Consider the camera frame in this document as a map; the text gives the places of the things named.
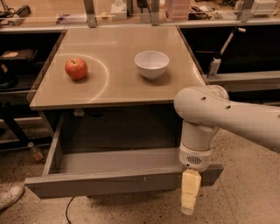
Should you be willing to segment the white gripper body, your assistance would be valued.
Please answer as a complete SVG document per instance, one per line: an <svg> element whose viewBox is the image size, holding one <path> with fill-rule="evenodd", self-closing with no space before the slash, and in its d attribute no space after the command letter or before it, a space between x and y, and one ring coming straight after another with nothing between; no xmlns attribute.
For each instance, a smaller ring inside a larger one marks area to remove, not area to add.
<svg viewBox="0 0 280 224"><path fill-rule="evenodd" d="M183 144L179 146L179 161L187 169L194 169L198 172L205 171L210 163L212 156L212 149L209 150L192 150L185 147Z"/></svg>

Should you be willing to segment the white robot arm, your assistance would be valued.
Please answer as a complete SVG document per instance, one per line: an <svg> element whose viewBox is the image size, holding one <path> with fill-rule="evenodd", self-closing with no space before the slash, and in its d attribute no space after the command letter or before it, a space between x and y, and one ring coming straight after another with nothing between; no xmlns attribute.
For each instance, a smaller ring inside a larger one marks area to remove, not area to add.
<svg viewBox="0 0 280 224"><path fill-rule="evenodd" d="M210 165L211 140L218 129L232 132L272 151L280 151L280 109L230 101L221 86L187 87L174 98L183 119L179 161L185 167L181 181L181 211L193 214L201 176Z"/></svg>

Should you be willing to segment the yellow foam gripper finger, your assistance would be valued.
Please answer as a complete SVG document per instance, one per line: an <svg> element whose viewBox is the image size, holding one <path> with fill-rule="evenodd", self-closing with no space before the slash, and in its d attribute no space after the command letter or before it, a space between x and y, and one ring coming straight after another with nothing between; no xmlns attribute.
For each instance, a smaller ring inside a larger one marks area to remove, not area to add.
<svg viewBox="0 0 280 224"><path fill-rule="evenodd" d="M183 214L192 215L201 183L200 174L187 169L182 174L181 181L181 211Z"/></svg>

